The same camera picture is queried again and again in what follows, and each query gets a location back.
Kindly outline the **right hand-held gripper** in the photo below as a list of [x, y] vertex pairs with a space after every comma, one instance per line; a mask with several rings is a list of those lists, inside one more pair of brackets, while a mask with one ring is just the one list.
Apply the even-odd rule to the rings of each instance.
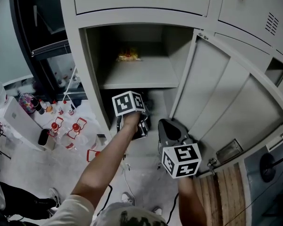
[[182, 124], [169, 119], [158, 122], [158, 152], [161, 164], [172, 178], [190, 177], [202, 161], [198, 144]]

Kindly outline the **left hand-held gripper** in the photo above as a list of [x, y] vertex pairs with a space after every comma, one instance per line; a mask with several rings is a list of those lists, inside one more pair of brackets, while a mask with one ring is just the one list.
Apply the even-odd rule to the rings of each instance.
[[140, 112], [140, 119], [137, 124], [137, 132], [133, 136], [132, 140], [145, 138], [148, 135], [147, 119], [149, 117], [149, 111], [143, 102], [141, 94], [134, 91], [127, 91], [122, 94], [112, 97], [112, 103], [117, 117], [117, 132], [121, 129], [121, 121], [125, 114], [132, 112]]

